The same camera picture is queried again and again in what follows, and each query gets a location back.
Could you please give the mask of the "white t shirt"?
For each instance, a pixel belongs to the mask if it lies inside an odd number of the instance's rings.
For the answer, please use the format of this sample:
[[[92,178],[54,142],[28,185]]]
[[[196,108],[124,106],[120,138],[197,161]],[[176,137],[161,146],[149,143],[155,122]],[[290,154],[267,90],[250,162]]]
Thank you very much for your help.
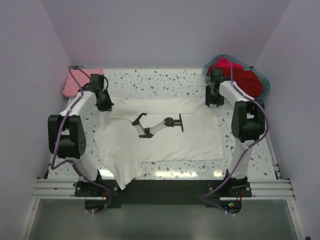
[[[202,98],[116,98],[98,118],[99,158],[120,189],[143,175],[143,163],[224,159],[216,108]]]

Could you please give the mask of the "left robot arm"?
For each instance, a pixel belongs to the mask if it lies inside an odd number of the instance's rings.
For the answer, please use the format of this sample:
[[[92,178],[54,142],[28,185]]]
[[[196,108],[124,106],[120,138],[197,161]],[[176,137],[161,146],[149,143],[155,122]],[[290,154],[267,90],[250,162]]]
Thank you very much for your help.
[[[99,170],[93,166],[86,155],[87,139],[83,118],[89,110],[110,112],[113,103],[108,93],[109,82],[102,74],[91,74],[89,83],[79,89],[75,100],[61,113],[50,115],[47,120],[48,145],[52,153],[50,168],[55,170],[68,163],[79,177],[87,182],[86,191],[99,196],[104,184],[97,180]]]

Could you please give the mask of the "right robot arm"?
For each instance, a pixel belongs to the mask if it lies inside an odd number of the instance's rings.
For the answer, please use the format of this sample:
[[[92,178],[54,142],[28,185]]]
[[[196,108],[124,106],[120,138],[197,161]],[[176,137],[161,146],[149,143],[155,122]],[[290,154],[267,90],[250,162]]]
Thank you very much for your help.
[[[235,196],[248,181],[252,151],[266,134],[265,105],[246,94],[221,68],[209,71],[205,105],[220,107],[227,100],[233,107],[231,133],[235,138],[232,161],[221,184],[223,192]]]

